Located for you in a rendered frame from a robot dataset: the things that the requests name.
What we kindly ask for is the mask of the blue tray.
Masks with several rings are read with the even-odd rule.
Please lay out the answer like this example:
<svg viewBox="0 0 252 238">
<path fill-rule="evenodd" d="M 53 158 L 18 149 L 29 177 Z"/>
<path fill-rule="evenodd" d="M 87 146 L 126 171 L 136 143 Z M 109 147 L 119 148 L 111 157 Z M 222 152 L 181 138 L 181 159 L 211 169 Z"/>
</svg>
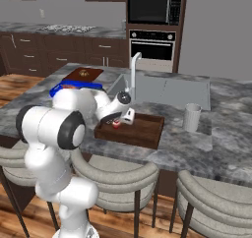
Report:
<svg viewBox="0 0 252 238">
<path fill-rule="evenodd" d="M 92 82 L 81 82 L 81 81 L 72 81 L 72 80 L 63 80 L 58 83 L 55 87 L 53 87 L 49 94 L 53 97 L 58 91 L 61 89 L 69 89 L 73 87 L 74 89 L 81 89 L 81 88 L 89 88 L 89 89 L 101 89 L 102 84 L 100 83 L 92 83 Z"/>
</svg>

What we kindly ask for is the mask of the brown lower cupboard run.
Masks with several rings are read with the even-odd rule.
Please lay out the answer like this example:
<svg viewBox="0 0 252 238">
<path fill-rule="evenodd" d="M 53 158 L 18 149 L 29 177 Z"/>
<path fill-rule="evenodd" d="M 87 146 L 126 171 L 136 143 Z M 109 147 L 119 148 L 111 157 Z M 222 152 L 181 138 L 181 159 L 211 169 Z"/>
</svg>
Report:
<svg viewBox="0 0 252 238">
<path fill-rule="evenodd" d="M 126 68 L 125 38 L 0 31 L 0 55 L 8 74 L 47 77 L 67 63 Z"/>
</svg>

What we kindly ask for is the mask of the white and black oven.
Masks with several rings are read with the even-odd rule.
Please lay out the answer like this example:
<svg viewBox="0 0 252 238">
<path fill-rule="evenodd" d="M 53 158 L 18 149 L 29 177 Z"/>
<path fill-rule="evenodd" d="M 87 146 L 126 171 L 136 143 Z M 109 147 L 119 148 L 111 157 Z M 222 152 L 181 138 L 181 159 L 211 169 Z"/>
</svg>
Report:
<svg viewBox="0 0 252 238">
<path fill-rule="evenodd" d="M 130 59 L 141 52 L 136 69 L 171 73 L 174 61 L 174 31 L 129 30 Z"/>
</svg>

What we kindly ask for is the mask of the grey hob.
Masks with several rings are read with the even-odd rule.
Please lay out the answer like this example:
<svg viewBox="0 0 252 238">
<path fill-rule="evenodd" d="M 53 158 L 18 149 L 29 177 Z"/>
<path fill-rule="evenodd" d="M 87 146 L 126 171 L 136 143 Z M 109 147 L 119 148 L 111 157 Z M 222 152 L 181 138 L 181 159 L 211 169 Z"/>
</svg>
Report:
<svg viewBox="0 0 252 238">
<path fill-rule="evenodd" d="M 64 25 L 50 25 L 46 27 L 39 28 L 37 30 L 43 31 L 51 31 L 51 32 L 78 32 L 78 33 L 85 33 L 94 29 L 95 27 L 91 26 L 64 26 Z"/>
</svg>

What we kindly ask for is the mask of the grey sink basin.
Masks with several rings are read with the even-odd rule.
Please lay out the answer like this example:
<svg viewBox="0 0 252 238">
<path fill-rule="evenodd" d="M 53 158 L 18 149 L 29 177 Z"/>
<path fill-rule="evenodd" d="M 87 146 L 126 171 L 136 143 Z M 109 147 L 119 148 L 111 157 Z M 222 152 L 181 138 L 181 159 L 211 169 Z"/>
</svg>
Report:
<svg viewBox="0 0 252 238">
<path fill-rule="evenodd" d="M 204 110 L 210 110 L 210 82 L 137 76 L 136 102 L 153 102 L 179 108 L 184 108 L 187 103 L 196 103 Z"/>
</svg>

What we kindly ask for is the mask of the white ribbed cup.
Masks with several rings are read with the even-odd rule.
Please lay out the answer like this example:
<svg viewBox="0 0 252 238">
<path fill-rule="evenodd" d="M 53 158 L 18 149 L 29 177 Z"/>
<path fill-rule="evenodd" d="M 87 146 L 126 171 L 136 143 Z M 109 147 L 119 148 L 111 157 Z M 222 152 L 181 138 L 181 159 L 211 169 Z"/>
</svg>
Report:
<svg viewBox="0 0 252 238">
<path fill-rule="evenodd" d="M 188 103 L 185 107 L 182 127 L 187 132 L 196 132 L 199 125 L 202 107 L 196 103 Z"/>
</svg>

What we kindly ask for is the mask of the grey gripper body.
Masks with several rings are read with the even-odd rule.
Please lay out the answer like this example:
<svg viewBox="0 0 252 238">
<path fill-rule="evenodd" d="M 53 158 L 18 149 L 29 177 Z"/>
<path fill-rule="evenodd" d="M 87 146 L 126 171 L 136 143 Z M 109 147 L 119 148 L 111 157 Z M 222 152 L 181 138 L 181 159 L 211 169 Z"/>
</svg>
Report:
<svg viewBox="0 0 252 238">
<path fill-rule="evenodd" d="M 111 123 L 114 119 L 118 119 L 121 117 L 122 112 L 116 112 L 116 113 L 112 113 L 109 114 L 105 117 L 103 117 L 102 119 L 100 119 L 100 123 Z"/>
</svg>

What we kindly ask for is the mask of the brown cutting board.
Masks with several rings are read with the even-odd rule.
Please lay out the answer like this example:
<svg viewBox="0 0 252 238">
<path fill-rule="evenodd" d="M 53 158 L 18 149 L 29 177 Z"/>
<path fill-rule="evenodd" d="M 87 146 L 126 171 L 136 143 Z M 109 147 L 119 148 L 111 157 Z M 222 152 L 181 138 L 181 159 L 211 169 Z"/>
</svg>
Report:
<svg viewBox="0 0 252 238">
<path fill-rule="evenodd" d="M 67 75 L 65 78 L 63 78 L 63 80 L 92 82 L 102 72 L 103 72 L 102 69 L 79 67 L 79 68 L 75 69 L 72 73 Z"/>
</svg>

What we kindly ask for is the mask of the grey padded stool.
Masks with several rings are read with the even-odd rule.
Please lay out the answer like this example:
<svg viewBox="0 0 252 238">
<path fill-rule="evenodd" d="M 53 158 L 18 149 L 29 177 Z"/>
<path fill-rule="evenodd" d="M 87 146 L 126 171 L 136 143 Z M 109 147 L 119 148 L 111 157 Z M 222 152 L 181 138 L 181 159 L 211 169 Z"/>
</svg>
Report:
<svg viewBox="0 0 252 238">
<path fill-rule="evenodd" d="M 178 173 L 169 232 L 176 212 L 183 222 L 180 238 L 192 229 L 206 238 L 252 238 L 252 188 Z"/>
<path fill-rule="evenodd" d="M 0 181 L 25 235 L 30 238 L 22 212 L 34 196 L 35 177 L 25 166 L 24 156 L 28 145 L 18 140 L 10 149 L 0 147 Z"/>
<path fill-rule="evenodd" d="M 152 163 L 141 165 L 92 155 L 85 161 L 81 151 L 71 154 L 77 175 L 95 182 L 99 189 L 96 205 L 104 212 L 133 212 L 134 238 L 139 238 L 139 214 L 154 199 L 152 227 L 156 225 L 159 169 Z"/>
</svg>

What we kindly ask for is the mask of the brown wooden tray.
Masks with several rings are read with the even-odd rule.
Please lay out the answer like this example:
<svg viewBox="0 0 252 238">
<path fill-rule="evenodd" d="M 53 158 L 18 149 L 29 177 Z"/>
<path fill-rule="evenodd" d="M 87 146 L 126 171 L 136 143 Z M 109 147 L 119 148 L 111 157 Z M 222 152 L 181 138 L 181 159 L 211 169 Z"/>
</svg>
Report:
<svg viewBox="0 0 252 238">
<path fill-rule="evenodd" d="M 157 149 L 163 124 L 162 116 L 136 113 L 132 125 L 122 123 L 117 129 L 111 124 L 98 123 L 94 128 L 94 136 L 97 139 Z"/>
</svg>

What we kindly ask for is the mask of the black microwave oven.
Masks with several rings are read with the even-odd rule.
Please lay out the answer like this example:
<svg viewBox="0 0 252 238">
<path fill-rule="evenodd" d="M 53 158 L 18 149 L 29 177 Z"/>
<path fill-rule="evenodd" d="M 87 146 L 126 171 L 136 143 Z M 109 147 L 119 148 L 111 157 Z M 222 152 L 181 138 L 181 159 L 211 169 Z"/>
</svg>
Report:
<svg viewBox="0 0 252 238">
<path fill-rule="evenodd" d="M 182 0 L 128 0 L 128 23 L 178 26 Z"/>
</svg>

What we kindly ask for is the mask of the white sink tap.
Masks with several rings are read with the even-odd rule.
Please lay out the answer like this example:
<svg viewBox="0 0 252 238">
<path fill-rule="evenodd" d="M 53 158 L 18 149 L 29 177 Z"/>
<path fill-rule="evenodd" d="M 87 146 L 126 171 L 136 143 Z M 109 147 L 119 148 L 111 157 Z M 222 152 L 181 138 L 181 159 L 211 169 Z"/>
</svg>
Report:
<svg viewBox="0 0 252 238">
<path fill-rule="evenodd" d="M 131 101 L 136 99 L 136 63 L 142 58 L 142 53 L 137 52 L 131 61 L 131 83 L 130 86 L 125 89 L 126 92 L 130 93 Z"/>
</svg>

